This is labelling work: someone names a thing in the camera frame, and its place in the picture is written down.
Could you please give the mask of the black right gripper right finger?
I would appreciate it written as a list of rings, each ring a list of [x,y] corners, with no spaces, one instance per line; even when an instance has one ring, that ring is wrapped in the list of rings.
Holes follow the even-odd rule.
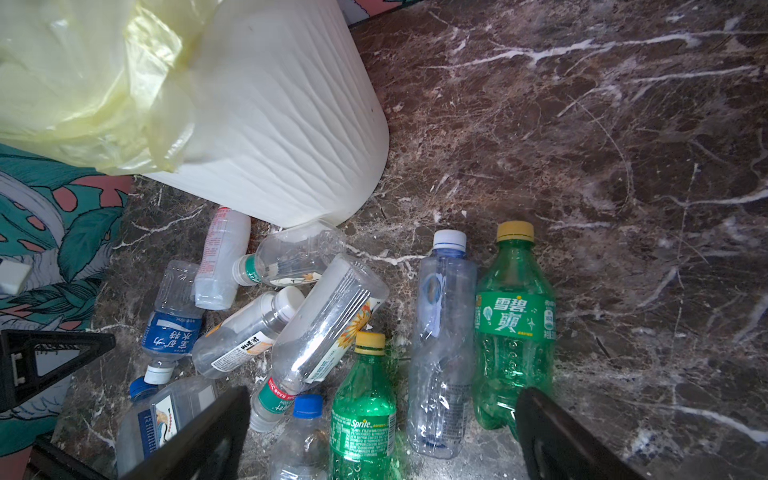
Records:
[[[519,443],[532,479],[639,479],[565,410],[537,388],[516,403]]]

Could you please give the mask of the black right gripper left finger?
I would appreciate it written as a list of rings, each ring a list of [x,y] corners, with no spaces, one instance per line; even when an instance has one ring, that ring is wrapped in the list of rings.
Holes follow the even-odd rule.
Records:
[[[249,418],[247,388],[231,388],[127,477],[236,479]]]

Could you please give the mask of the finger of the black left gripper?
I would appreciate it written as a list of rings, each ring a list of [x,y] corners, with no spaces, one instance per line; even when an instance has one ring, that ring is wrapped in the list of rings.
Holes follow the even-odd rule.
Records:
[[[116,345],[115,336],[84,331],[1,332],[1,409],[22,405]]]

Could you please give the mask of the clear bottle blue cap bird label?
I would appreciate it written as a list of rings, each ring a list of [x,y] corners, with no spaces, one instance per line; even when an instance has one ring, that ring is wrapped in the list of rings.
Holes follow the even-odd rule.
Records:
[[[143,377],[129,387],[132,406],[123,417],[116,441],[116,469],[122,478],[169,442],[218,396],[213,380],[194,376],[163,388]]]

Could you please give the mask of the green Sprite bottle Chinese label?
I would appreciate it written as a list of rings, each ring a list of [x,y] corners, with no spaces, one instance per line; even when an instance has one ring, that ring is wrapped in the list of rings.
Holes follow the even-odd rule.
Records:
[[[521,392],[552,392],[555,292],[536,261],[531,223],[500,224],[496,245],[498,254],[476,288],[471,394],[482,428],[507,427],[517,437]]]

